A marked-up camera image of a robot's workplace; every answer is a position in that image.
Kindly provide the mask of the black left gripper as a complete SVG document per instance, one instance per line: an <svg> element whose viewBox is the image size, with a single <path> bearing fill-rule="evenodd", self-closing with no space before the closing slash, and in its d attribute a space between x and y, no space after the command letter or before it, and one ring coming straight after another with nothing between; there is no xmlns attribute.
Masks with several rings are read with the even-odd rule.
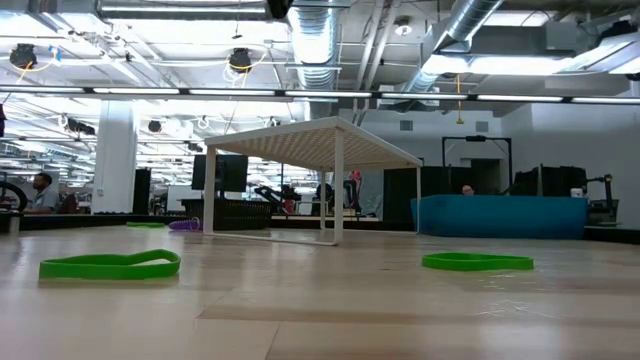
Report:
<svg viewBox="0 0 640 360"><path fill-rule="evenodd" d="M272 19L285 19L293 0L267 0L267 8Z"/></svg>

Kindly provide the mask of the black mesh basket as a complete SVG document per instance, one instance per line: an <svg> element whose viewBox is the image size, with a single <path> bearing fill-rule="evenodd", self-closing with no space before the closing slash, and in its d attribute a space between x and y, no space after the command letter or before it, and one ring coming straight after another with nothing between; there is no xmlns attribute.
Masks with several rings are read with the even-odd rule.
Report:
<svg viewBox="0 0 640 360"><path fill-rule="evenodd" d="M186 216L198 218L201 225L213 222L215 231L261 230L269 226L272 206L269 202L216 199L212 214L205 213L203 199L182 199Z"/></svg>

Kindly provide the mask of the purple spiral coil band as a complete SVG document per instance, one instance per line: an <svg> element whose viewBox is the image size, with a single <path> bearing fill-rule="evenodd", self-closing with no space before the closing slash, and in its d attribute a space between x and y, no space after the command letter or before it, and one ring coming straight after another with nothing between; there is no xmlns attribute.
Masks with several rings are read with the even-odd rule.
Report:
<svg viewBox="0 0 640 360"><path fill-rule="evenodd" d="M171 231L178 232L197 232L202 230L202 224L197 217L194 217L186 220L173 221L168 224L168 228Z"/></svg>

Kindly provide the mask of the blue plastic tray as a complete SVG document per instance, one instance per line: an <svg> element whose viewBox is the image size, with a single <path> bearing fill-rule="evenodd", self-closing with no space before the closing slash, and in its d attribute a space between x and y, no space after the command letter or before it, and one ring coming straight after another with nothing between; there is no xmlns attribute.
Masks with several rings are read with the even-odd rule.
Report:
<svg viewBox="0 0 640 360"><path fill-rule="evenodd" d="M573 197L432 195L410 202L414 226L439 237L581 239L588 200Z"/></svg>

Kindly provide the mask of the long ceiling light strip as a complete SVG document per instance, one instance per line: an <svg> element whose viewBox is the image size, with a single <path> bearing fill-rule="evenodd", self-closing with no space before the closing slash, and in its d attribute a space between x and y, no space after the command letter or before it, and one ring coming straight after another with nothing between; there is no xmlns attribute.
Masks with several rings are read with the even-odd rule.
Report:
<svg viewBox="0 0 640 360"><path fill-rule="evenodd" d="M571 105L640 106L640 97L545 96L462 93L409 93L379 91L278 90L246 88L148 88L148 87L71 87L0 85L0 93L42 96L122 99L213 99L230 101L325 101L325 100L385 100L385 101L455 101L500 103L551 103Z"/></svg>

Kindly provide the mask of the white perforated metal shelf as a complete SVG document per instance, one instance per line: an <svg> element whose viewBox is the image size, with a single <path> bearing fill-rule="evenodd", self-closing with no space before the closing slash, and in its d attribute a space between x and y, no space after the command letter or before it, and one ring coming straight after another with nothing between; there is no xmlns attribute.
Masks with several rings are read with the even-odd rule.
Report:
<svg viewBox="0 0 640 360"><path fill-rule="evenodd" d="M422 160L338 116L209 137L204 144L207 152L202 229L206 236L226 236L214 229L216 155L219 150L318 171L321 176L333 173L338 183L334 186L331 246L338 245L344 238L345 171L413 168L416 200L422 198Z"/></svg>

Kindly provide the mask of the black background monitor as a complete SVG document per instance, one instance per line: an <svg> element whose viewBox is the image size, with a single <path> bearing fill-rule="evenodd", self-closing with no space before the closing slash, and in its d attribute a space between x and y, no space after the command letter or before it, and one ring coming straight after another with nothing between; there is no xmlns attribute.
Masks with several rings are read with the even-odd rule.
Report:
<svg viewBox="0 0 640 360"><path fill-rule="evenodd" d="M244 192L247 186L249 158L244 155L217 155L215 189L225 192ZM204 190L206 156L196 155L192 173L191 189Z"/></svg>

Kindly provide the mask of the red background robot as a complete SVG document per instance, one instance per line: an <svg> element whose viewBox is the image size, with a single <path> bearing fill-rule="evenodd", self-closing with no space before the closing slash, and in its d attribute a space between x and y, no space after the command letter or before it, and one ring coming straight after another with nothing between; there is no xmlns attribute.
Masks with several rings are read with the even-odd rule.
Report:
<svg viewBox="0 0 640 360"><path fill-rule="evenodd" d="M350 209L353 209L356 213L360 213L362 211L360 205L360 193L362 184L363 177L358 170L352 171L343 183L345 189L347 190L348 207Z"/></svg>

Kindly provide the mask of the white building column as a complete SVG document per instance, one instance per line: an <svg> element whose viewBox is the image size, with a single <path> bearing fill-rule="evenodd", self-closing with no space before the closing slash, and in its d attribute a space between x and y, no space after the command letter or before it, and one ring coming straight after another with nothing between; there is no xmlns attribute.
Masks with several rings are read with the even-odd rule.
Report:
<svg viewBox="0 0 640 360"><path fill-rule="evenodd" d="M102 100L94 168L93 213L133 208L139 120L130 101Z"/></svg>

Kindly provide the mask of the black partition panel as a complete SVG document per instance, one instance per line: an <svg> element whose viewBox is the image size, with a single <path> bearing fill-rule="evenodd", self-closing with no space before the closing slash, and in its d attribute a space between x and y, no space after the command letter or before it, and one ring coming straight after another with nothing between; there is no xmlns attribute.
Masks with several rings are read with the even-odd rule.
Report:
<svg viewBox="0 0 640 360"><path fill-rule="evenodd" d="M462 194L465 184L474 188L473 196ZM482 198L500 194L493 183L482 186L471 168L441 166L386 170L383 192L385 223L443 236L480 224Z"/></svg>

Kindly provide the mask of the black tall cabinet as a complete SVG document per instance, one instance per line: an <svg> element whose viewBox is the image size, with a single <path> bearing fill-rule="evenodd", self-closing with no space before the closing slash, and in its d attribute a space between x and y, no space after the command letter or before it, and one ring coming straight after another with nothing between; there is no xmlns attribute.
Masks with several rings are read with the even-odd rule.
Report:
<svg viewBox="0 0 640 360"><path fill-rule="evenodd" d="M136 215L149 214L149 197L151 188L151 170L137 169L135 172L133 208Z"/></svg>

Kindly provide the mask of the black background equipment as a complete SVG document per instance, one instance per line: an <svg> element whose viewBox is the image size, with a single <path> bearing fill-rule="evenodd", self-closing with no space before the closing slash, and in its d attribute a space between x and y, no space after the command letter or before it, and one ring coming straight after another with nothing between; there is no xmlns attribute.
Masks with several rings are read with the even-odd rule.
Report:
<svg viewBox="0 0 640 360"><path fill-rule="evenodd" d="M570 197L573 188L586 184L586 170L573 166L538 166L532 170L518 172L510 195Z"/></svg>

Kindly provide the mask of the ribbed silver ventilation duct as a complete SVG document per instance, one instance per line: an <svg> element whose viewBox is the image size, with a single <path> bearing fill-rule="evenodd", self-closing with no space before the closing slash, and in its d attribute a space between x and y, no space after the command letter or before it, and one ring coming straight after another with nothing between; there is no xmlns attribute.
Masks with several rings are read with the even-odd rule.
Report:
<svg viewBox="0 0 640 360"><path fill-rule="evenodd" d="M335 88L340 10L334 0L294 0L287 13L300 86Z"/></svg>

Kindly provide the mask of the smooth silver ventilation duct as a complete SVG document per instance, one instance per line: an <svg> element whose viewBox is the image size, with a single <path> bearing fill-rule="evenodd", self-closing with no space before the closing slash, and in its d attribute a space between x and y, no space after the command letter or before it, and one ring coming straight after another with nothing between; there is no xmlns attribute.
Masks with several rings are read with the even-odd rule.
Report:
<svg viewBox="0 0 640 360"><path fill-rule="evenodd" d="M402 88L402 92L427 92L446 70L437 70L434 56L453 46L455 52L468 53L472 38L504 0L456 0L446 19L432 24L421 45L423 63Z"/></svg>

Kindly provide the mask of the black background stand frame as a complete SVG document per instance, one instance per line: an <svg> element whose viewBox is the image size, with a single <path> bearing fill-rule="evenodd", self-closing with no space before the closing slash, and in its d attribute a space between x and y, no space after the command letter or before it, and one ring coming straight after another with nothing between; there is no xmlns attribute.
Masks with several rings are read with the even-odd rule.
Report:
<svg viewBox="0 0 640 360"><path fill-rule="evenodd" d="M507 145L507 164L508 164L508 186L512 186L514 184L514 174L513 174L513 144L512 139L509 137L486 137L483 135L468 135L468 136L444 136L441 138L441 167L448 168L450 165L447 163L447 142L449 140L455 141L464 141L464 142L487 142L490 141L494 145L497 145L498 141L505 142Z"/></svg>

